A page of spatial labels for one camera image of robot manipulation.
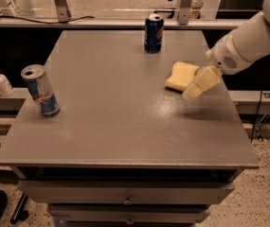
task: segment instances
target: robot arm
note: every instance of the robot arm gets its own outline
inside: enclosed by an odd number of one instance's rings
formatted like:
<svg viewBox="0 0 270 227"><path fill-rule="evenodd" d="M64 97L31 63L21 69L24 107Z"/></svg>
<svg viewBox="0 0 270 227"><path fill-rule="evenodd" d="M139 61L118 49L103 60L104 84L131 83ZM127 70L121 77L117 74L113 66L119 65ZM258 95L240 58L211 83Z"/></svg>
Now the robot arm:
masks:
<svg viewBox="0 0 270 227"><path fill-rule="evenodd" d="M214 66L200 69L184 91L183 98L198 97L218 84L222 73L227 75L239 73L267 55L270 55L270 0L263 1L263 12L257 13L245 24L226 34L208 50L207 56Z"/></svg>

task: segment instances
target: spray bottle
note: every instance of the spray bottle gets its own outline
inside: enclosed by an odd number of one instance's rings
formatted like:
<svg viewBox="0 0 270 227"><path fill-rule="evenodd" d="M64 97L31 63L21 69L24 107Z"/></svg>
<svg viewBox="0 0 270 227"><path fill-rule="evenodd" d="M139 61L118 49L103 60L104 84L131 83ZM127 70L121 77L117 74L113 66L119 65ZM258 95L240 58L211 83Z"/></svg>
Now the spray bottle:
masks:
<svg viewBox="0 0 270 227"><path fill-rule="evenodd" d="M10 96L13 94L13 88L6 76L0 74L0 95Z"/></svg>

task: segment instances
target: yellow sponge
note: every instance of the yellow sponge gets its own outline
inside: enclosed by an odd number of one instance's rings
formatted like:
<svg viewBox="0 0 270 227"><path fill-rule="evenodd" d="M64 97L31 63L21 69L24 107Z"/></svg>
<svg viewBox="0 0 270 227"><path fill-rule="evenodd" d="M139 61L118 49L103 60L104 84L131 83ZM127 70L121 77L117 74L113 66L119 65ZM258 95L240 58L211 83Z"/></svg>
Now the yellow sponge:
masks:
<svg viewBox="0 0 270 227"><path fill-rule="evenodd" d="M191 84L182 94L184 99L195 98L209 90L221 81L222 72L214 66L203 67L199 70Z"/></svg>
<svg viewBox="0 0 270 227"><path fill-rule="evenodd" d="M183 92L193 80L199 66L185 62L176 62L172 67L171 77L165 86Z"/></svg>

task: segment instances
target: blue soda can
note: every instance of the blue soda can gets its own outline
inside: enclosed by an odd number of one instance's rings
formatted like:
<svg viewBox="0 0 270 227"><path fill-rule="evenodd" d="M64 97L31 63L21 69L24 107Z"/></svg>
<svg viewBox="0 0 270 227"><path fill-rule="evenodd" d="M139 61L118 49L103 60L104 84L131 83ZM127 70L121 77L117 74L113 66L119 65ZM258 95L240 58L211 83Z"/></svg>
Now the blue soda can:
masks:
<svg viewBox="0 0 270 227"><path fill-rule="evenodd" d="M161 49L164 30L163 18L153 13L145 21L145 50L149 53L157 53Z"/></svg>
<svg viewBox="0 0 270 227"><path fill-rule="evenodd" d="M43 66L29 65L22 70L21 76L33 100L40 105L42 115L52 117L58 114L60 106Z"/></svg>

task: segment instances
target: speckled floor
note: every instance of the speckled floor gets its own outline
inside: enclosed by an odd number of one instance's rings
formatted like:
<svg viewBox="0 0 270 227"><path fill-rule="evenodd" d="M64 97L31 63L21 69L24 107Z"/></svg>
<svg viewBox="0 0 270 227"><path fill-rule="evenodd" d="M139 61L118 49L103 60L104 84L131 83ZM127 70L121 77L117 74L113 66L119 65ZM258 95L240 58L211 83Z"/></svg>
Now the speckled floor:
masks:
<svg viewBox="0 0 270 227"><path fill-rule="evenodd" d="M243 122L243 126L250 135L252 125ZM5 128L0 130L0 142L5 140L5 131ZM252 142L261 167L243 172L234 182L235 190L221 204L212 205L211 215L203 223L196 224L196 227L270 227L270 118L263 126L262 135L263 142L256 138ZM29 212L28 219L11 225L10 218L22 193L16 183L1 180L0 189L6 191L9 197L0 227L54 226L51 216L46 212L46 205L32 200L28 200L25 207Z"/></svg>

